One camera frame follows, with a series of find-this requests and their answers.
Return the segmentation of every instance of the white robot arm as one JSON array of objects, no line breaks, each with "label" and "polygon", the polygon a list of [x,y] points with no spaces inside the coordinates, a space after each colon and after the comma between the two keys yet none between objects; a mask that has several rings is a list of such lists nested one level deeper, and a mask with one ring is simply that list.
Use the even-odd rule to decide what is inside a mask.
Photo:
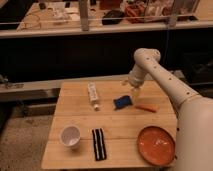
[{"label": "white robot arm", "polygon": [[174,171],[213,171],[213,99],[202,97],[159,65],[158,50],[138,49],[134,59],[129,83],[138,88],[149,73],[178,111]]}]

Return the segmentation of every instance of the orange plate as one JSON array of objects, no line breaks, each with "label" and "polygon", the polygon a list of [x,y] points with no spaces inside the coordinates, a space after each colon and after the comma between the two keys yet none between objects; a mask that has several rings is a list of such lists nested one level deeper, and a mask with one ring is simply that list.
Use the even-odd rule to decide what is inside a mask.
[{"label": "orange plate", "polygon": [[174,159],[175,142],[171,135],[160,127],[144,128],[137,143],[140,154],[151,164],[165,166]]}]

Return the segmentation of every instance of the blue sponge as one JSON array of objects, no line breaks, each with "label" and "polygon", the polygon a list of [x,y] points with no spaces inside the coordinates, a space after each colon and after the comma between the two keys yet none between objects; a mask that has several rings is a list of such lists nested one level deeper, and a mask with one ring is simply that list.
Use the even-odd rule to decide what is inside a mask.
[{"label": "blue sponge", "polygon": [[122,96],[118,99],[113,100],[115,104],[115,109],[122,109],[126,106],[132,105],[131,98],[128,95]]}]

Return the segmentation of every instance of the black and white striped object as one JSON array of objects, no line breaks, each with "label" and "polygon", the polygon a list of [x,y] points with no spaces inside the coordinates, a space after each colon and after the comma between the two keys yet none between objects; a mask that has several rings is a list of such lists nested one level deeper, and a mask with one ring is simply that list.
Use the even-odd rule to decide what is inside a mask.
[{"label": "black and white striped object", "polygon": [[106,155],[106,147],[104,143],[104,134],[102,129],[93,129],[93,146],[94,146],[94,153],[95,153],[95,160],[105,160],[107,158]]}]

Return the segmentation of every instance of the box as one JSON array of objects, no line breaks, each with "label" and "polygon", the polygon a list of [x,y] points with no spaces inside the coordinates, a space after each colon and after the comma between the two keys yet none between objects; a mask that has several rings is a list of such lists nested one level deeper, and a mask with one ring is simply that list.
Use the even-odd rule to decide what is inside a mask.
[{"label": "box", "polygon": [[120,4],[123,0],[100,0],[101,10],[113,10],[120,8]]}]

